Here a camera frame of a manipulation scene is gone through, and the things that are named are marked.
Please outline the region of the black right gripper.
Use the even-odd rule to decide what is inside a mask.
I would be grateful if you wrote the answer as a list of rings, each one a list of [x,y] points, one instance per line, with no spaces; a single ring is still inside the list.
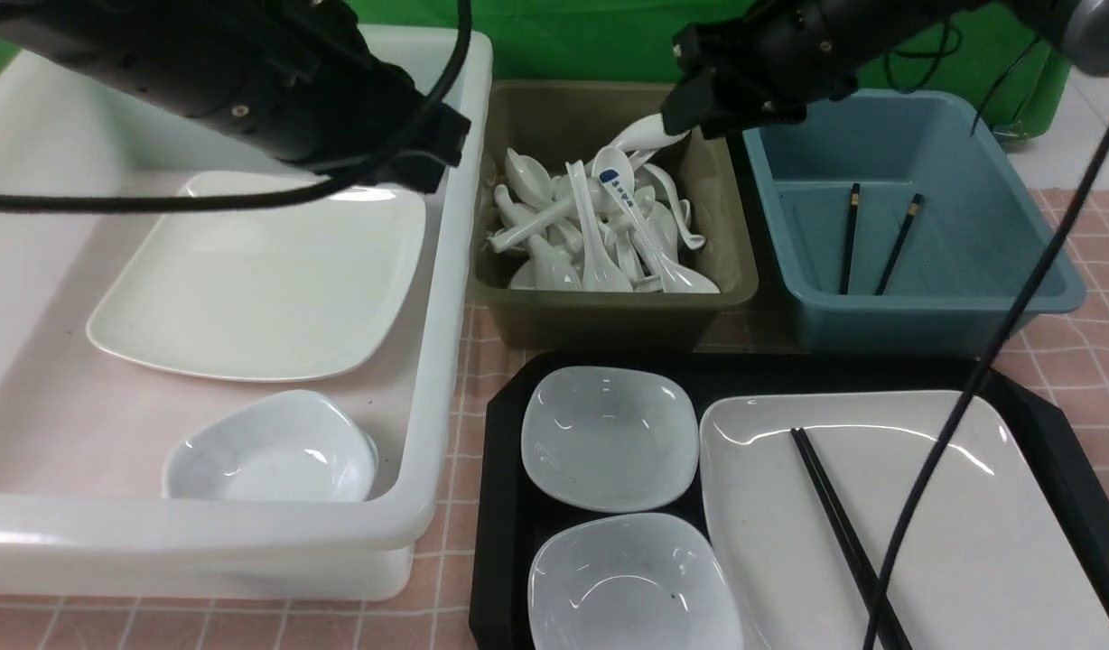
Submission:
[[[673,35],[682,78],[659,114],[667,135],[699,128],[718,138],[796,123],[826,95],[825,32],[818,14],[745,14],[690,23]]]

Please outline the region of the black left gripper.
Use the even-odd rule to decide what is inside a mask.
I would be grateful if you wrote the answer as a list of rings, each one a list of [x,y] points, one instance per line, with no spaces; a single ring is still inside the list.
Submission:
[[[282,83],[277,94],[250,108],[247,143],[260,153],[304,172],[340,177],[376,156],[378,148],[425,104],[405,69],[381,60],[364,37],[353,38],[349,55],[330,50],[311,81]],[[451,166],[460,164],[471,120],[446,103],[427,116],[366,185],[401,185],[434,193]]]

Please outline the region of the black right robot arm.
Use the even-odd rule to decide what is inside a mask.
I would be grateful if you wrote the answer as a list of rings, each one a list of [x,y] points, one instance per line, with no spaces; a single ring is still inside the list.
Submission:
[[[744,16],[673,37],[683,77],[659,114],[668,135],[706,138],[802,123],[859,87],[859,68],[979,1],[757,1]],[[1109,1],[1009,1],[1021,24],[1074,67],[1109,77]]]

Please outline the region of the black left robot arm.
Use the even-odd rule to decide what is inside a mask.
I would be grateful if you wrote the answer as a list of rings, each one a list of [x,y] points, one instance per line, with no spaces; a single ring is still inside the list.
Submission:
[[[329,177],[427,99],[344,1],[0,1],[0,40]]]

